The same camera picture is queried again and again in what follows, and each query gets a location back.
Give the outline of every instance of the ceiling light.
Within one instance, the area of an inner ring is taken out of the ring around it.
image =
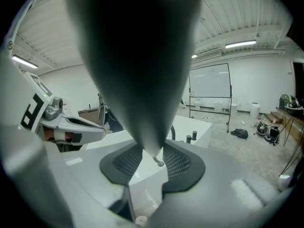
[[[256,40],[247,40],[247,41],[241,41],[241,42],[236,42],[236,43],[231,43],[225,45],[226,48],[233,48],[233,47],[240,47],[240,46],[245,46],[245,45],[253,45],[256,43]]]
[[[23,59],[21,57],[18,57],[17,55],[13,55],[12,59],[15,60],[15,61],[17,61],[17,62],[20,62],[20,63],[22,63],[22,64],[24,64],[26,66],[29,66],[29,67],[32,67],[32,68],[38,68],[37,65],[32,64],[31,62],[29,62],[29,61],[27,61],[27,60],[25,60],[25,59]]]

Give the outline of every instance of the concrete floor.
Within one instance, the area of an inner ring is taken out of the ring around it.
[[[179,108],[177,115],[189,117],[189,107],[186,109]],[[285,146],[283,146],[285,135],[285,131],[283,131],[280,134],[279,144],[273,146],[266,142],[264,138],[257,134],[254,135],[256,128],[252,128],[250,125],[259,120],[252,118],[249,114],[239,113],[239,115],[231,116],[229,131],[233,131],[236,128],[246,129],[249,136],[244,140],[232,135],[230,132],[227,133],[226,122],[229,118],[228,115],[191,111],[192,115],[194,119],[212,123],[210,149],[231,155],[273,186],[279,188],[278,177],[295,149],[296,141],[292,136],[288,137]],[[294,162],[284,175],[291,175],[297,162],[298,160]]]

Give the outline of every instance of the whiteboard stand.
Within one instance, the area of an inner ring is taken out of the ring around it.
[[[199,76],[204,76],[204,78],[199,81],[195,80],[195,77],[199,77]],[[196,95],[202,95],[202,96],[191,96],[191,82],[192,84],[195,85],[194,88],[196,89]],[[229,115],[228,122],[226,122],[227,132],[229,132],[229,123],[230,123],[231,105],[232,105],[231,104],[232,86],[230,81],[230,71],[229,71],[228,63],[211,65],[207,67],[200,67],[191,70],[189,73],[189,85],[190,85],[189,86],[189,118],[194,118],[193,116],[191,116],[191,111]],[[206,89],[213,89],[215,85],[217,89],[214,92],[212,92],[212,90],[206,90]],[[191,110],[191,98],[229,98],[229,103],[230,103],[229,113]]]

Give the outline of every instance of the black bag on floor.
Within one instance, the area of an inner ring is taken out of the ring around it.
[[[240,129],[240,128],[237,128],[236,130],[234,131],[230,131],[231,134],[239,137],[239,138],[242,138],[242,139],[246,139],[248,138],[248,132],[247,130],[244,130],[244,129]]]

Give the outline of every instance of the metal frame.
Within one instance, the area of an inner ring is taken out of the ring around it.
[[[222,65],[222,64],[224,64],[224,63],[214,64],[214,65],[210,65],[210,66],[202,66],[202,67],[198,67],[198,68],[195,68],[195,69],[192,69],[192,70],[200,69],[200,68],[203,68],[203,67],[212,67],[212,66],[217,66],[217,65]],[[232,86],[231,86],[230,70],[229,70],[229,64],[228,63],[227,63],[227,66],[228,66],[228,73],[229,73],[230,97],[190,96],[190,93],[191,93],[191,82],[190,82],[190,74],[188,75],[188,77],[189,77],[189,118],[193,118],[193,116],[191,116],[191,111],[193,111],[193,112],[207,112],[207,113],[214,113],[214,114],[221,114],[221,115],[229,115],[228,122],[226,122],[227,132],[229,132],[229,123],[230,123],[231,105],[232,105]],[[191,110],[191,98],[225,98],[225,99],[230,99],[230,110],[229,110],[229,113]]]

